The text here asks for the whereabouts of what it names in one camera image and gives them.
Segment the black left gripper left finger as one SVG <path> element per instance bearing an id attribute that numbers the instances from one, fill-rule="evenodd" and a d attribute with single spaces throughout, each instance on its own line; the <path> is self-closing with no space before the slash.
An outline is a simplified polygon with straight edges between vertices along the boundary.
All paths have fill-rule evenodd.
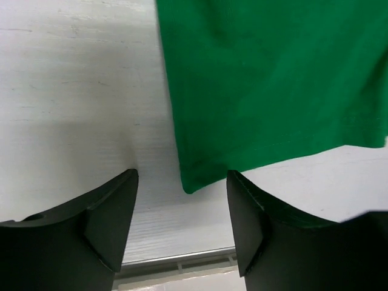
<path id="1" fill-rule="evenodd" d="M 138 172 L 128 169 L 59 206 L 2 222 L 1 289 L 111 290 L 138 182 Z"/>

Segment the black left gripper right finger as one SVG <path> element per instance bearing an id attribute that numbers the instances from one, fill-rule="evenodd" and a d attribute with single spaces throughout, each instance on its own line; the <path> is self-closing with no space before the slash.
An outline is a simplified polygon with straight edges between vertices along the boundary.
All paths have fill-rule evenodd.
<path id="1" fill-rule="evenodd" d="M 329 221 L 227 174 L 238 270 L 247 290 L 386 290 L 387 212 Z"/>

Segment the green t-shirt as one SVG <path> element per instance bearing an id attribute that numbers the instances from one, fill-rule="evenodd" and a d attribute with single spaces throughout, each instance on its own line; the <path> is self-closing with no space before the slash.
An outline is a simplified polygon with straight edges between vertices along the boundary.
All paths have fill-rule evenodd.
<path id="1" fill-rule="evenodd" d="M 387 138 L 386 1 L 157 1 L 181 183 Z"/>

